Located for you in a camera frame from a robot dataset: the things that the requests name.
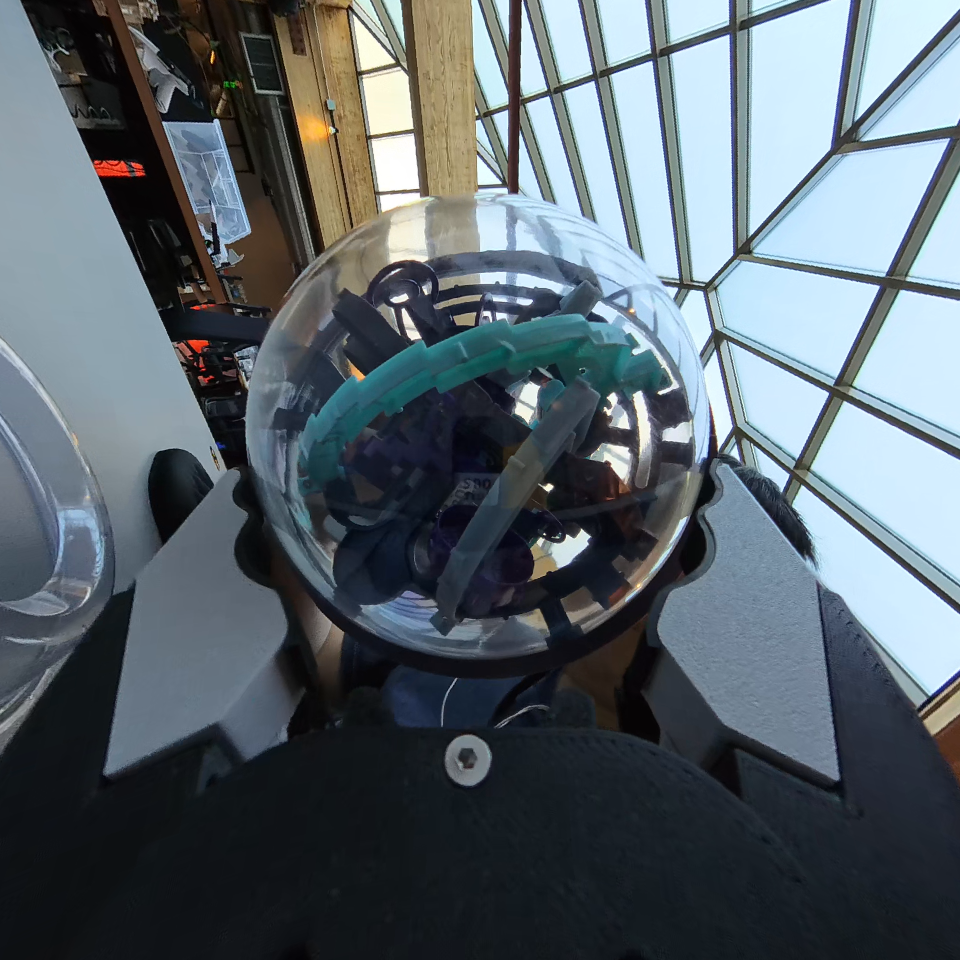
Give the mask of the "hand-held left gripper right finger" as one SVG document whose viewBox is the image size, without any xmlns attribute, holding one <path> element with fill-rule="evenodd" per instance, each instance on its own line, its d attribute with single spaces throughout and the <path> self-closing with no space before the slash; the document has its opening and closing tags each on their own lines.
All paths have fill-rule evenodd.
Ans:
<svg viewBox="0 0 960 960">
<path fill-rule="evenodd" d="M 743 750 L 816 786 L 839 783 L 818 582 L 748 486 L 713 461 L 694 568 L 654 599 L 621 681 L 621 730 L 704 770 Z"/>
</svg>

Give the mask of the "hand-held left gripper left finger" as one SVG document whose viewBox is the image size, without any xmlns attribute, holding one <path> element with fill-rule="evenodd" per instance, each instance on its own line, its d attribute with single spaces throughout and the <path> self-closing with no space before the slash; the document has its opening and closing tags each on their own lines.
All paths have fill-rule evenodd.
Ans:
<svg viewBox="0 0 960 960">
<path fill-rule="evenodd" d="M 221 475 L 137 578 L 103 775 L 119 779 L 188 747 L 230 763 L 286 742 L 316 661 L 271 582 L 257 499 Z"/>
</svg>

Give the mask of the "clear plastic ball stand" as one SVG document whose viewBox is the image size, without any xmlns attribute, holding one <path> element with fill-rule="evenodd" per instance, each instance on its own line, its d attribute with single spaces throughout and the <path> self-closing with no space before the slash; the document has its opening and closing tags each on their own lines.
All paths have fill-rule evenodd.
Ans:
<svg viewBox="0 0 960 960">
<path fill-rule="evenodd" d="M 1 342 L 1 737 L 13 737 L 114 591 L 101 489 L 41 381 Z"/>
</svg>

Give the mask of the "clear maze ball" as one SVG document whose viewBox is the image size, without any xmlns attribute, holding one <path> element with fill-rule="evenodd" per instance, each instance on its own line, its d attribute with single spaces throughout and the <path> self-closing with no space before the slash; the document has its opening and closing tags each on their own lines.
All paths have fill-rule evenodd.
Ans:
<svg viewBox="0 0 960 960">
<path fill-rule="evenodd" d="M 425 198 L 330 246 L 259 349 L 246 449 L 303 591 L 403 665 L 566 666 L 679 568 L 716 439 L 666 287 L 545 201 Z"/>
</svg>

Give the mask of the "wooden pillar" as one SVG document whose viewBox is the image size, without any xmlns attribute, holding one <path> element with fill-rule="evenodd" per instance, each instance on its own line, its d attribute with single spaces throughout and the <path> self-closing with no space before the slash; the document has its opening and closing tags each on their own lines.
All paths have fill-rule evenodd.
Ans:
<svg viewBox="0 0 960 960">
<path fill-rule="evenodd" d="M 424 197 L 477 190 L 473 5 L 402 1 L 419 189 Z"/>
</svg>

